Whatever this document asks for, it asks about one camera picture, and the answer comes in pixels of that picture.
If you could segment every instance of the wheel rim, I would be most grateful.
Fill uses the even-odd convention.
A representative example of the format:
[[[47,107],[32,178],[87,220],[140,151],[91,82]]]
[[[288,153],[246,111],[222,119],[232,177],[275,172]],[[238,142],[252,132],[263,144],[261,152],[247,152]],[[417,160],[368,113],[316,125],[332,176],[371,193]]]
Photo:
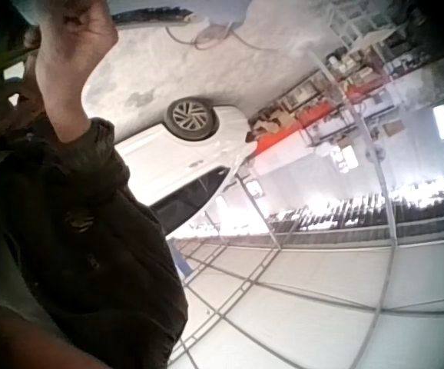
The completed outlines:
[[[181,102],[173,110],[173,120],[186,131],[199,131],[208,125],[207,109],[195,101]]]

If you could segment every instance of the white car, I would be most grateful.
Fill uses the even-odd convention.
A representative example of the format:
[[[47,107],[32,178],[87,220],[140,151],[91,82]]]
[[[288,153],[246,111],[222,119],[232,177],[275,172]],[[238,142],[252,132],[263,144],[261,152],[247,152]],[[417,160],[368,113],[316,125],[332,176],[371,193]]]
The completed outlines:
[[[182,98],[169,106],[164,122],[116,149],[130,168],[131,191],[170,234],[203,211],[256,150],[248,131],[237,108]]]

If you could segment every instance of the floor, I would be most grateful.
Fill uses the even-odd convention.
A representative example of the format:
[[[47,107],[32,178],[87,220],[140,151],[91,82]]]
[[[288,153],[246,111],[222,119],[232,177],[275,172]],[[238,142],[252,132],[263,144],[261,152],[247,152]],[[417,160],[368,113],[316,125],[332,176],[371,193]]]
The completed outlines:
[[[198,51],[174,42],[163,28],[121,31],[84,90],[87,112],[111,120],[117,141],[162,119],[173,100],[190,95],[236,105],[251,116],[313,69],[307,49],[323,57],[340,46],[323,12],[323,2],[316,0],[253,0],[237,32],[275,52],[255,51],[235,38]],[[190,41],[206,26],[172,32]]]

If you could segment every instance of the person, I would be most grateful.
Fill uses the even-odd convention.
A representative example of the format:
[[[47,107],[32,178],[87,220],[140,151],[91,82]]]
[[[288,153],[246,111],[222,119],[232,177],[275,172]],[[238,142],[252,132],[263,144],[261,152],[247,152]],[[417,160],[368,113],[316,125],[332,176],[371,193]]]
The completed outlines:
[[[105,0],[40,3],[38,54],[0,92],[20,94],[0,117],[0,367],[166,368],[182,284],[114,126],[81,103],[117,31]]]

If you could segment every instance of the garage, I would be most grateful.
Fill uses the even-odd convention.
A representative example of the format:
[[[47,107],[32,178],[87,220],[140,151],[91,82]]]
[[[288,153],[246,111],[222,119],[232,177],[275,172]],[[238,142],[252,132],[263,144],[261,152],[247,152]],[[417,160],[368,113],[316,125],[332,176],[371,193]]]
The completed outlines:
[[[119,41],[82,98],[184,288],[168,367],[444,369],[444,42],[425,9],[108,3]]]

